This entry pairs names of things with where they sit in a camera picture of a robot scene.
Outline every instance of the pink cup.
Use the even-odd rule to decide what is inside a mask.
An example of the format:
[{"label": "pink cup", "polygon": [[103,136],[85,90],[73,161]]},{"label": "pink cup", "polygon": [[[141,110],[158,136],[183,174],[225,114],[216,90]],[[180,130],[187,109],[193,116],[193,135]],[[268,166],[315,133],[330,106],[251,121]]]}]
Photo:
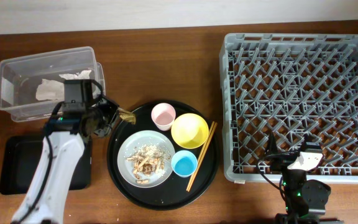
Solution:
[{"label": "pink cup", "polygon": [[161,131],[171,128],[176,115],[175,109],[168,103],[157,104],[152,110],[152,120]]}]

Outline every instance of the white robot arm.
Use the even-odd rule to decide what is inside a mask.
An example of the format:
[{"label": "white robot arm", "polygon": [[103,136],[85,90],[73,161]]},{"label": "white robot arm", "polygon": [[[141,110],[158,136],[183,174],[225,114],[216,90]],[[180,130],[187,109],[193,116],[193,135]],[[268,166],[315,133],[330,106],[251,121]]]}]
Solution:
[{"label": "white robot arm", "polygon": [[65,101],[44,127],[42,155],[27,195],[12,223],[63,223],[63,212],[75,167],[92,133],[107,136],[116,122],[118,105],[100,94],[93,98],[94,80],[66,80]]},{"label": "white robot arm", "polygon": [[[50,220],[51,223],[63,223],[68,188],[77,162],[84,153],[85,145],[80,134],[70,134],[69,131],[54,132],[49,139],[53,159],[44,190],[38,202],[34,203],[48,170],[50,149],[47,137],[44,137],[42,155],[30,188],[13,215],[13,222],[41,223],[43,220]],[[27,214],[34,204],[35,208]]]}]

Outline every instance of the black round tray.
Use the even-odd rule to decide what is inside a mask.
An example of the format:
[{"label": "black round tray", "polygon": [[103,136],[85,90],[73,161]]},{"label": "black round tray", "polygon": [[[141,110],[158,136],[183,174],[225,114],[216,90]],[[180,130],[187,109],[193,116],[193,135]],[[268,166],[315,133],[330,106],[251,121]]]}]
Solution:
[{"label": "black round tray", "polygon": [[[190,177],[181,178],[174,172],[172,172],[169,178],[162,184],[147,189],[138,188],[126,182],[119,173],[117,155],[121,144],[130,135],[143,130],[158,131],[164,134],[172,142],[176,152],[187,150],[174,142],[170,130],[160,131],[153,123],[151,119],[151,111],[153,107],[159,103],[171,104],[175,108],[177,117],[185,113],[198,114],[207,121],[209,126],[211,126],[211,122],[209,122],[202,114],[184,103],[167,100],[147,103],[133,111],[133,113],[136,114],[135,125],[121,121],[112,133],[107,151],[107,167],[112,181],[121,193],[131,202],[153,210],[172,210],[193,202],[209,187],[212,180],[215,178],[219,166],[219,145],[214,136],[190,192],[186,191]],[[189,151],[193,152],[195,156],[198,157],[201,147],[190,149]]]}]

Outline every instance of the blue cup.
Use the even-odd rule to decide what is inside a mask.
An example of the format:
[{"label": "blue cup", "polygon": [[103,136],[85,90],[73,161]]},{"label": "blue cup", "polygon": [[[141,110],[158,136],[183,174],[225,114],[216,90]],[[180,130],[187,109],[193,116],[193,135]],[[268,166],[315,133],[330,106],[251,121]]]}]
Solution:
[{"label": "blue cup", "polygon": [[173,155],[171,165],[173,171],[179,177],[189,177],[197,169],[196,156],[187,150],[182,150]]}]

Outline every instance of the white wall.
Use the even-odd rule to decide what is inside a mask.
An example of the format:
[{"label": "white wall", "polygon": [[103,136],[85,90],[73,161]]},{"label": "white wall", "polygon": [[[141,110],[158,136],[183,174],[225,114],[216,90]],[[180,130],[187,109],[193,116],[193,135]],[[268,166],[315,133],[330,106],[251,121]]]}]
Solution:
[{"label": "white wall", "polygon": [[0,0],[0,34],[358,19],[358,0]]}]

